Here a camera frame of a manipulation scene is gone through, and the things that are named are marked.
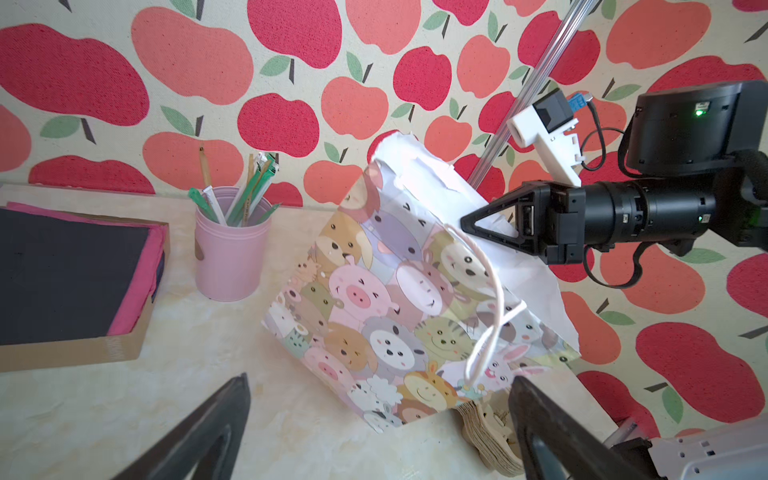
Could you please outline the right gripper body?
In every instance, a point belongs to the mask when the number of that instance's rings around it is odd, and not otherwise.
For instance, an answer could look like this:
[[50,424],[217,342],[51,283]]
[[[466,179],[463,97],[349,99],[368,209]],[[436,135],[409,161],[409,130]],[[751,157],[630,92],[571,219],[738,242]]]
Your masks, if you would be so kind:
[[546,264],[575,264],[587,247],[660,244],[687,255],[715,216],[714,193],[693,180],[646,179],[568,187],[526,182],[517,190],[523,252]]

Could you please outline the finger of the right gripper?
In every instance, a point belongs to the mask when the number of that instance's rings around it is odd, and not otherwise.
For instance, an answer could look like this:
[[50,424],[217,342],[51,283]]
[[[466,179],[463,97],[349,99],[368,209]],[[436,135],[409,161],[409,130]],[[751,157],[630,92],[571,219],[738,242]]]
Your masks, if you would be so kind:
[[549,205],[549,184],[524,182],[460,219],[466,234],[526,253],[541,255],[545,248],[545,218]]

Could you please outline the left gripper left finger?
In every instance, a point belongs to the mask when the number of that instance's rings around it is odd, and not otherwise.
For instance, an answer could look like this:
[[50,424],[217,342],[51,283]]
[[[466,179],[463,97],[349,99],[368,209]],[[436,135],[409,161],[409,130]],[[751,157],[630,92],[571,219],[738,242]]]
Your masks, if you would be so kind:
[[224,383],[118,479],[229,479],[251,406],[248,376]]

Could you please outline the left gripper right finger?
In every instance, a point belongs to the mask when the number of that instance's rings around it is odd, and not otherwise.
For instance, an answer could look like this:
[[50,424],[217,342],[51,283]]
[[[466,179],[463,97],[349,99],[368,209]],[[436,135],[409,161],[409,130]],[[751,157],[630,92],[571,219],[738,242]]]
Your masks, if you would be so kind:
[[508,405],[524,474],[532,479],[645,479],[525,377],[516,378]]

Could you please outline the cardboard cup carrier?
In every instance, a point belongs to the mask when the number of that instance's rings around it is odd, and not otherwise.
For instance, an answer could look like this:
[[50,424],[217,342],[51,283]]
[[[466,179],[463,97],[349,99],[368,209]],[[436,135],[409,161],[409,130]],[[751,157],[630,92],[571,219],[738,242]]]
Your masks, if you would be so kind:
[[457,408],[462,436],[483,464],[505,477],[524,474],[514,423],[507,406],[497,401],[469,401]]

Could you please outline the white paper gift bag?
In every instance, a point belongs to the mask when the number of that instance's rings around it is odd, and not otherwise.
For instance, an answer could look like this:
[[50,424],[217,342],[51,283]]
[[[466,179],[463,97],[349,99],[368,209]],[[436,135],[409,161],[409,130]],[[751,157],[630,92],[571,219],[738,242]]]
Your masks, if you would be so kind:
[[450,164],[392,133],[265,314],[283,347],[377,432],[580,355],[552,272],[460,232],[483,205]]

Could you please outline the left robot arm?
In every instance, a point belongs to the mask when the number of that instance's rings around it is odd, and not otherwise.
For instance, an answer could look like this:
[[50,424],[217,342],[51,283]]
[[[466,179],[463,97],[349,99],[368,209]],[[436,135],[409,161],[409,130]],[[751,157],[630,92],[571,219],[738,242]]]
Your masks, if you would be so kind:
[[[119,473],[121,479],[228,479],[251,404],[248,377],[231,378]],[[599,441],[530,380],[458,409],[464,438],[499,470],[528,479],[764,479],[764,415],[675,438],[647,439],[625,421]]]

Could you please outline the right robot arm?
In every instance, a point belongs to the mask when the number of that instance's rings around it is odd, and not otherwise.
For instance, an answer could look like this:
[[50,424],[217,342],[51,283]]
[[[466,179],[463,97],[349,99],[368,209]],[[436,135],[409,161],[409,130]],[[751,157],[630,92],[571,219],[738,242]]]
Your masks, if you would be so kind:
[[549,265],[619,243],[683,256],[706,232],[765,249],[766,118],[763,80],[643,94],[617,154],[623,181],[527,182],[465,215],[461,228]]

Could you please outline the pink straw holder cup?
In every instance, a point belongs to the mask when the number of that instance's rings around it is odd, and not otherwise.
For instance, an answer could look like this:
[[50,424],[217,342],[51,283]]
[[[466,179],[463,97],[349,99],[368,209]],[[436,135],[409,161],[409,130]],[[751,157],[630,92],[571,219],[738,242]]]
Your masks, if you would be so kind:
[[195,212],[195,281],[198,290],[218,302],[235,302],[260,284],[273,205],[262,199],[245,227],[218,224]]

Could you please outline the green paper straw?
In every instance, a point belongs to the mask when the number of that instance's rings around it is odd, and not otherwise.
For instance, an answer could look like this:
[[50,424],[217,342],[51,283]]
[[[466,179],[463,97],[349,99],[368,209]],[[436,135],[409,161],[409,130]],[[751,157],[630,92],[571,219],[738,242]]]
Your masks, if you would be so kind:
[[256,169],[246,185],[236,194],[226,215],[230,227],[245,226],[279,171],[279,155],[260,152],[257,159],[250,158]]

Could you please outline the brown wooden stirrer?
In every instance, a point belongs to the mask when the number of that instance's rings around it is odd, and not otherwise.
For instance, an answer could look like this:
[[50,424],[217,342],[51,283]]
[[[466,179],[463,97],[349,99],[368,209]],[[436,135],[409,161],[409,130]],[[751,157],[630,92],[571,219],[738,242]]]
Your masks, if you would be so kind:
[[211,169],[210,169],[207,154],[205,152],[205,147],[203,145],[199,147],[199,162],[200,162],[200,167],[201,167],[201,172],[202,172],[203,182],[204,182],[203,189],[206,189],[207,187],[212,187],[213,179],[212,179]]

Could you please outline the right aluminium frame post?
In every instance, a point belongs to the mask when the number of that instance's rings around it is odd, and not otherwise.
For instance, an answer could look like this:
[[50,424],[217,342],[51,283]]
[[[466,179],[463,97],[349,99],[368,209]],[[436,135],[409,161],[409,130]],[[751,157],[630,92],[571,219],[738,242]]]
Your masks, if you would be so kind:
[[499,129],[490,139],[478,164],[472,171],[468,183],[476,190],[479,190],[495,159],[504,148],[509,146],[508,141],[511,138],[511,130],[507,125],[507,121],[533,103],[534,98],[545,85],[546,80],[550,77],[552,70],[566,51],[576,32],[597,3],[597,0],[578,0],[571,3],[555,35],[533,69],[533,73],[524,82],[515,103],[502,120]]

